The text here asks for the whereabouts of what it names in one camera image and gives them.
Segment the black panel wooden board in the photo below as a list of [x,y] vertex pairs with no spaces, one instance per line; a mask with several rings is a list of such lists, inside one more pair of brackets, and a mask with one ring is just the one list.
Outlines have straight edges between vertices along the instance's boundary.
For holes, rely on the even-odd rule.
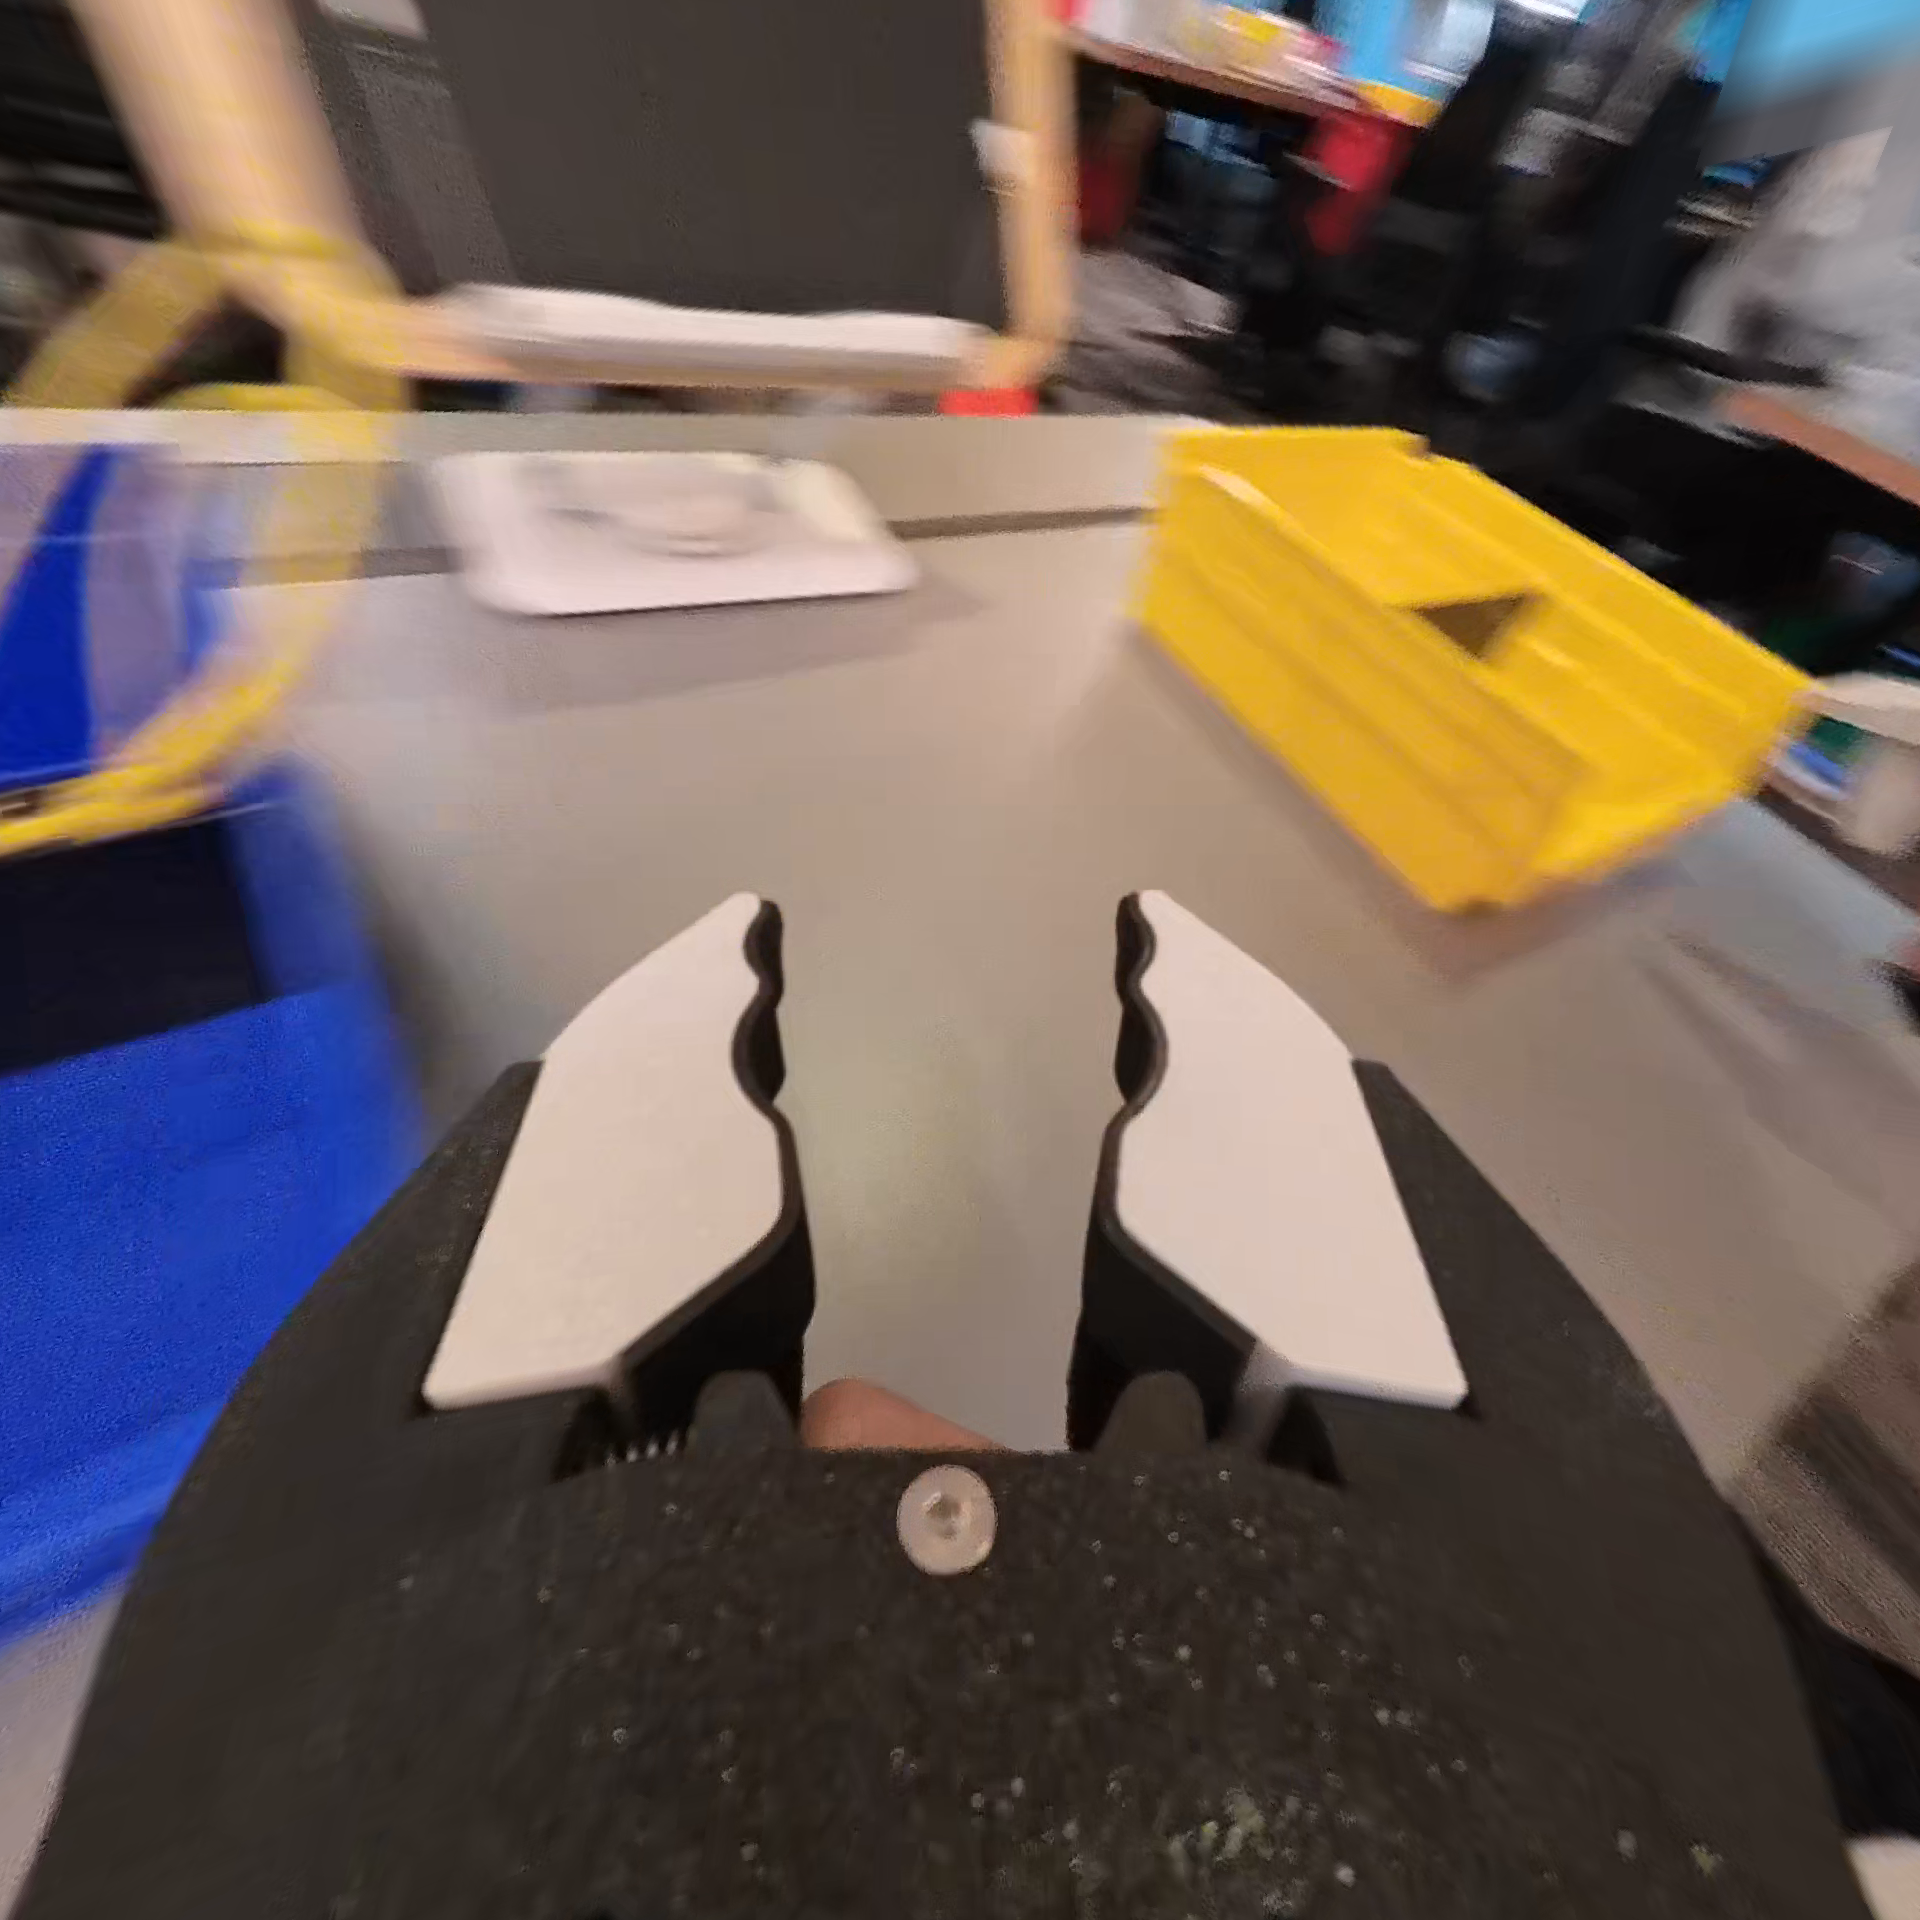
[[[109,299],[273,328],[283,381],[865,392],[1043,383],[1072,316],[1045,4],[72,4],[167,239]],[[468,346],[464,285],[987,331],[947,389],[641,387]]]

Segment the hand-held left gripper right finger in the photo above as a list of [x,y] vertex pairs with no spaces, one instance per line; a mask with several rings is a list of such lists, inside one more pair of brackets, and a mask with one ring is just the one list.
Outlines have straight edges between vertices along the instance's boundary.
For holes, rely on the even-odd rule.
[[1116,906],[1116,1115],[1067,1358],[1067,1447],[1173,1378],[1205,1441],[1274,1451],[1308,1397],[1472,1403],[1362,1061],[1159,888]]

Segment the blue plastic bin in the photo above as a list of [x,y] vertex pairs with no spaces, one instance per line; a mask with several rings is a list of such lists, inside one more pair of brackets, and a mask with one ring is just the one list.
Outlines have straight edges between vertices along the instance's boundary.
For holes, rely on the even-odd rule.
[[[227,633],[237,486],[4,444],[4,803],[100,772]],[[346,847],[285,756],[4,857],[1,1637],[127,1578],[252,1358],[417,1162]]]

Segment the yellow plastic bin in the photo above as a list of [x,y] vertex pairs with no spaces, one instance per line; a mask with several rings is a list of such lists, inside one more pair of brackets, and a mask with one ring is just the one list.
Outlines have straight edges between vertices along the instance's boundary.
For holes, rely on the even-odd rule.
[[1428,909],[1517,909],[1746,801],[1811,679],[1390,429],[1185,424],[1136,621]]

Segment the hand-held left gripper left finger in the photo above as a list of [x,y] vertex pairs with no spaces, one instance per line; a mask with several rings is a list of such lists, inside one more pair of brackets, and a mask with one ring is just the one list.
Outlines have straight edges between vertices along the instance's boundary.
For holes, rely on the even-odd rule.
[[797,1412],[816,1284],[777,1110],[781,933],[733,893],[543,1049],[421,1378],[432,1412],[587,1392],[662,1442],[730,1375]]

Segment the white mounting bar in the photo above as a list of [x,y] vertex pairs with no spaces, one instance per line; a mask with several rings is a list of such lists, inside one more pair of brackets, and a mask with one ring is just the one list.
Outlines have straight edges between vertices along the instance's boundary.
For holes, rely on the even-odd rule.
[[937,314],[777,314],[506,285],[454,287],[434,312],[464,345],[526,368],[636,376],[640,387],[939,390],[991,339]]

